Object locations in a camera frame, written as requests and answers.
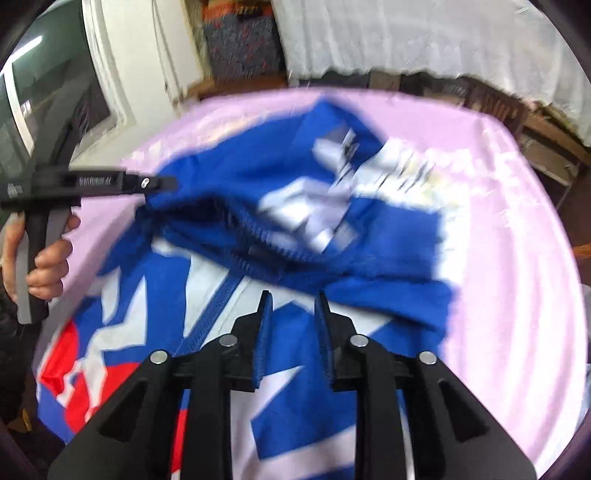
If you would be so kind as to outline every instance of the jacket zipper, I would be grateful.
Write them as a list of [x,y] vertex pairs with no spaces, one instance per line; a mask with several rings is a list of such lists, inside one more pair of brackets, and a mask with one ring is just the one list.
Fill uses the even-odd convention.
[[188,355],[189,353],[201,350],[203,342],[209,335],[213,325],[216,323],[243,278],[243,276],[237,276],[231,273],[228,274],[222,285],[209,300],[207,307],[205,307],[205,310],[199,317],[193,330],[191,330],[191,333],[189,333],[177,348],[174,356]]

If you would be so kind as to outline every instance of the human hand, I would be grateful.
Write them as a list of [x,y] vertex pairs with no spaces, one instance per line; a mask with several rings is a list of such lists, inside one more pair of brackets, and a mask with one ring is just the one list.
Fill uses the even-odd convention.
[[[70,215],[67,221],[66,232],[80,226],[80,219],[76,215]],[[2,250],[2,279],[4,288],[12,301],[17,301],[15,285],[15,264],[17,260],[17,248],[25,233],[25,219],[19,216],[13,223],[7,226],[4,247]],[[64,285],[61,279],[68,273],[67,258],[72,253],[72,243],[66,239],[59,239],[54,244],[42,250],[35,258],[35,270],[27,275],[29,293],[42,300],[51,300],[59,297]]]

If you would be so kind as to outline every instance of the white cloth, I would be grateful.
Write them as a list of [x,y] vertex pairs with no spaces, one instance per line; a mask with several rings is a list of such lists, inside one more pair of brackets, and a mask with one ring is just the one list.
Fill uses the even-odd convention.
[[553,103],[591,144],[591,83],[527,0],[274,0],[291,76],[380,68],[471,74]]

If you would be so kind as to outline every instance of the window frame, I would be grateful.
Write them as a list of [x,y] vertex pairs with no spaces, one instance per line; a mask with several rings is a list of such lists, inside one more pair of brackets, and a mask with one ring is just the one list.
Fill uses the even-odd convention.
[[[90,52],[90,59],[99,82],[103,98],[109,108],[110,115],[95,125],[82,138],[76,147],[72,160],[92,147],[101,137],[110,131],[124,127],[129,123],[131,110],[125,102],[125,96],[118,81],[117,70],[113,58],[110,56],[110,45],[106,32],[105,19],[100,0],[57,0],[37,18],[49,13],[71,1],[80,1],[82,5],[82,23],[86,42]],[[2,68],[4,81],[11,108],[12,118],[17,126],[22,143],[31,157],[34,150],[34,139],[25,121],[18,98],[12,62],[7,60]]]

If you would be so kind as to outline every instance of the white stripe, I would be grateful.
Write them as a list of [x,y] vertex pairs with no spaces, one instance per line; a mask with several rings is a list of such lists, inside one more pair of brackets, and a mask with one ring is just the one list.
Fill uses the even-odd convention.
[[145,345],[147,338],[147,288],[142,277],[129,304],[123,323],[109,325],[97,330],[88,343],[82,362],[86,385],[88,386],[89,409],[86,421],[94,408],[100,404],[103,386],[107,376],[103,352],[123,350],[130,346]]
[[18,133],[21,136],[22,143],[25,145],[29,156],[33,153],[33,149],[35,148],[35,142],[33,141],[33,136],[31,135],[31,131],[25,122],[25,117],[21,111],[21,104],[18,100],[17,94],[17,86],[14,83],[14,72],[12,71],[12,62],[8,62],[4,68],[2,69],[4,72],[4,81],[6,84],[6,93],[8,96],[8,103],[10,104],[10,110],[12,112],[12,117],[14,118],[14,123],[17,126]]
[[100,303],[103,306],[103,325],[108,325],[117,312],[120,282],[121,269],[117,267],[106,276],[105,285],[100,295]]
[[74,380],[74,375],[80,372],[81,366],[82,363],[79,360],[76,360],[72,370],[64,375],[64,391],[56,397],[56,401],[64,408],[68,406],[68,403],[70,403],[70,399],[74,394],[74,385],[72,385],[72,381]]
[[229,270],[195,252],[175,247],[162,238],[154,240],[152,250],[164,257],[184,257],[191,261],[185,286],[186,309],[183,337],[186,338],[224,282]]
[[257,480],[311,478],[355,463],[355,426],[297,450],[263,460]]

